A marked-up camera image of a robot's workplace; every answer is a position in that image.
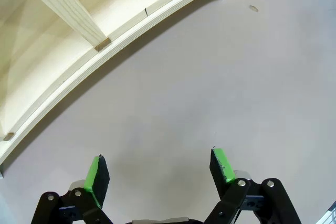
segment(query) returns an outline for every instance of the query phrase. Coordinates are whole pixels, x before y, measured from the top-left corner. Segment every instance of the metal bolt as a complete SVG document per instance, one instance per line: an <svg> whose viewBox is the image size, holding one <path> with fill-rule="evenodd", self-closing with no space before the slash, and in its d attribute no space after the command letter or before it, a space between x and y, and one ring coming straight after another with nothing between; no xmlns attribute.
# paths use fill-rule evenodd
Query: metal bolt
<svg viewBox="0 0 336 224"><path fill-rule="evenodd" d="M268 185L269 187L274 187L274 182L271 181L271 180L269 180L269 181L267 181L267 185Z"/></svg>
<svg viewBox="0 0 336 224"><path fill-rule="evenodd" d="M243 180L238 181L238 186L245 186L246 182Z"/></svg>

